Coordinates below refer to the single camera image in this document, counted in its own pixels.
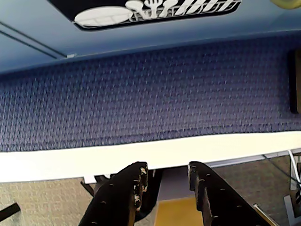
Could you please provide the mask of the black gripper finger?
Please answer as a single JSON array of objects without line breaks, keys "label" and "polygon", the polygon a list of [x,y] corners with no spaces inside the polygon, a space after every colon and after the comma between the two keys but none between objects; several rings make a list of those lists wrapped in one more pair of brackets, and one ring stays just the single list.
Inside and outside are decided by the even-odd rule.
[{"label": "black gripper finger", "polygon": [[206,164],[188,165],[190,190],[205,226],[268,226],[269,223]]},{"label": "black gripper finger", "polygon": [[133,226],[147,188],[147,163],[132,163],[99,187],[79,225]]}]

